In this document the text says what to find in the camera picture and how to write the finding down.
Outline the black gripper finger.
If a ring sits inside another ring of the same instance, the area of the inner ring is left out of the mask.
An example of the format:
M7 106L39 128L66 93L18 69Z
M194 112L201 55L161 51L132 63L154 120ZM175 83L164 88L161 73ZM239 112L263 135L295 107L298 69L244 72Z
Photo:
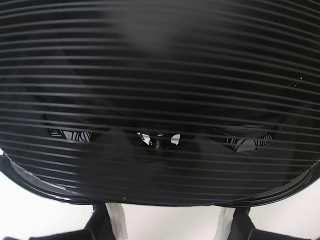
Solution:
M255 226L249 216L250 207L223 207L214 240L247 240Z
M85 229L90 229L93 240L127 240L125 211L121 203L98 203Z

